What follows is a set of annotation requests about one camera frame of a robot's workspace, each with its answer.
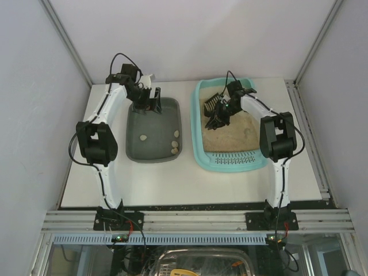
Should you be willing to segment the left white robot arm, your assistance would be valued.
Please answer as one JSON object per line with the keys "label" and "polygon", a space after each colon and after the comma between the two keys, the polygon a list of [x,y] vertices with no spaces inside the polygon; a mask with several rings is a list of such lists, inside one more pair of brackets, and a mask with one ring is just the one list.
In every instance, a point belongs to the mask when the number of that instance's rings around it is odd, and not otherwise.
{"label": "left white robot arm", "polygon": [[161,114],[160,88],[156,88],[154,97],[150,97],[154,78],[153,74],[142,75],[135,83],[130,75],[110,74],[95,110],[86,121],[76,125],[73,138],[78,139],[80,154],[86,160],[85,163],[76,163],[96,169],[96,176],[101,181],[101,207],[104,209],[117,210],[123,206],[114,169],[118,143],[110,126],[126,99],[133,103],[135,112]]}

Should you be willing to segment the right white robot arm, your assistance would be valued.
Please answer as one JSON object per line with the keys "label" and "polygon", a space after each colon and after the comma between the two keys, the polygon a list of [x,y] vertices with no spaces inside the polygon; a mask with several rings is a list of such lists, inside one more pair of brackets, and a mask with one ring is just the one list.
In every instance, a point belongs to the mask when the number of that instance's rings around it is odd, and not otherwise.
{"label": "right white robot arm", "polygon": [[204,103],[204,115],[209,119],[205,128],[216,130],[230,124],[230,117],[245,111],[259,121],[259,149],[269,160],[269,191],[267,207],[285,209],[289,204],[288,169],[297,149],[293,115],[278,113],[251,94],[232,97],[215,94]]}

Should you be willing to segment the black litter scoop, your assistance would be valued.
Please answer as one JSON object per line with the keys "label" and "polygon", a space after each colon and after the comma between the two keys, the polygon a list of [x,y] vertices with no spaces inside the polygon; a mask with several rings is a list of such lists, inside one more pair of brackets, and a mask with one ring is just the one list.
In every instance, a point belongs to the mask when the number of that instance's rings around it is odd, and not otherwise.
{"label": "black litter scoop", "polygon": [[204,116],[206,117],[206,108],[214,108],[221,105],[221,95],[216,93],[204,102]]}

